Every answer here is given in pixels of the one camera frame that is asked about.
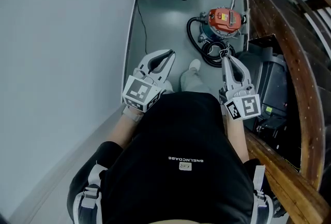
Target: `hand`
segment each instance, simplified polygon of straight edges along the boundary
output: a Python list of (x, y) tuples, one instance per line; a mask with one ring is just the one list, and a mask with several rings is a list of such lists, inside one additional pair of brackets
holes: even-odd
[(137, 114), (137, 115), (143, 115), (143, 114), (144, 114), (144, 112), (142, 112), (142, 111), (140, 111), (140, 110), (138, 110), (138, 109), (136, 109), (136, 108), (134, 108), (134, 107), (131, 107), (131, 106), (129, 106), (129, 110), (130, 110), (133, 114)]

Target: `white sneaker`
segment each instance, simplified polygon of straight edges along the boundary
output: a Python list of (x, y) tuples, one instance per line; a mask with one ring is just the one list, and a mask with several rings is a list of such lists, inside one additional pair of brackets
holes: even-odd
[(188, 67), (188, 69), (195, 68), (197, 71), (199, 71), (199, 70), (200, 70), (200, 66), (201, 66), (201, 62), (200, 62), (200, 60), (198, 60), (198, 59), (194, 59), (194, 60), (191, 62), (191, 64), (190, 64), (190, 66)]
[(167, 90), (167, 91), (174, 91), (173, 88), (172, 88), (172, 85), (170, 83), (170, 81), (166, 80), (164, 82), (164, 88)]

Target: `vacuum hose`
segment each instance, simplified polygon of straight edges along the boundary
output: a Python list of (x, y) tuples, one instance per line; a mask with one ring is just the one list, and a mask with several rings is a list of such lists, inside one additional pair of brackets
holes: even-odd
[[(225, 45), (225, 43), (223, 41), (215, 41), (215, 42), (211, 42), (211, 43), (206, 42), (202, 46), (202, 48), (200, 48), (198, 46), (198, 44), (195, 42), (194, 38), (192, 37), (192, 33), (191, 33), (191, 24), (194, 21), (197, 21), (200, 23), (205, 23), (205, 18), (204, 17), (193, 17), (190, 20), (188, 20), (187, 25), (186, 25), (186, 31), (187, 31), (188, 38), (190, 39), (194, 48), (200, 52), (203, 60), (208, 65), (215, 67), (215, 68), (221, 68), (222, 67), (222, 58), (226, 55), (227, 46)], [(209, 55), (213, 46), (218, 46), (221, 49), (220, 56), (219, 55), (218, 56)], [(231, 45), (230, 45), (230, 50), (231, 50), (232, 56), (235, 56), (235, 51)]]

